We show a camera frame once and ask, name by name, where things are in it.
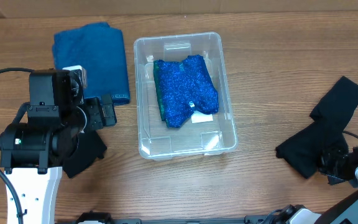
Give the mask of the sparkly blue garment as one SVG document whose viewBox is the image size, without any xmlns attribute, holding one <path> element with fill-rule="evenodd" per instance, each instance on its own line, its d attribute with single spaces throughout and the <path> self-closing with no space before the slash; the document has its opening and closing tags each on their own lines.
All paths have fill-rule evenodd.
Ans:
<svg viewBox="0 0 358 224">
<path fill-rule="evenodd" d="M 201 55 L 181 62 L 156 60 L 153 68 L 161 120 L 169 128 L 180 128 L 194 112 L 216 114 L 219 94 Z"/>
</svg>

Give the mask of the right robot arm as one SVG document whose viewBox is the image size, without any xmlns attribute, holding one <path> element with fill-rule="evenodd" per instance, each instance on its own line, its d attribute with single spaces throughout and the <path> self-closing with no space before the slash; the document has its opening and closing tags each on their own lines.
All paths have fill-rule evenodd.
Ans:
<svg viewBox="0 0 358 224">
<path fill-rule="evenodd" d="M 312 212 L 302 205 L 288 205 L 271 213 L 266 218 L 267 223 L 358 223 L 358 147 L 348 153 L 328 149 L 321 155 L 321 165 L 319 171 L 328 177 L 329 184 L 348 181 L 357 191 L 322 214 Z"/>
</svg>

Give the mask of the teal blue towel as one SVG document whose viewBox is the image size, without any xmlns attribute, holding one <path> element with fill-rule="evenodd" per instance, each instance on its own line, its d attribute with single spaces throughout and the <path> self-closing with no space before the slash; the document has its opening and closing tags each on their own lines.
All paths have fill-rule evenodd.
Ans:
<svg viewBox="0 0 358 224">
<path fill-rule="evenodd" d="M 126 51 L 122 31 L 107 22 L 64 30 L 54 35 L 55 68 L 80 65 L 86 70 L 85 98 L 110 94 L 115 105 L 130 103 Z"/>
</svg>

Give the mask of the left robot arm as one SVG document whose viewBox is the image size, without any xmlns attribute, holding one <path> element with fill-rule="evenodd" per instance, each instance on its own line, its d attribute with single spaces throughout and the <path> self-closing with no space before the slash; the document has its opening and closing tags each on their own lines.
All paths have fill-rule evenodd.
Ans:
<svg viewBox="0 0 358 224">
<path fill-rule="evenodd" d="M 83 172 L 107 147 L 97 131 L 114 126 L 110 95 L 85 98 L 86 70 L 34 70 L 30 100 L 0 135 L 8 223 L 54 223 L 58 186 Z"/>
</svg>

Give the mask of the black cloth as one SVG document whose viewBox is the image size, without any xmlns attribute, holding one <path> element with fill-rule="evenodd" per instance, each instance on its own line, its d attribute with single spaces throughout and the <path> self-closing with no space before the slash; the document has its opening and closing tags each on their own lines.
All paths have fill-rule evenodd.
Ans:
<svg viewBox="0 0 358 224">
<path fill-rule="evenodd" d="M 321 167 L 325 150 L 349 152 L 342 132 L 358 107 L 358 84 L 341 77 L 310 113 L 313 122 L 275 148 L 302 177 L 308 179 Z"/>
<path fill-rule="evenodd" d="M 63 171 L 72 179 L 96 159 L 103 159 L 106 150 L 107 146 L 96 131 L 79 134 L 75 150 L 63 162 Z"/>
</svg>

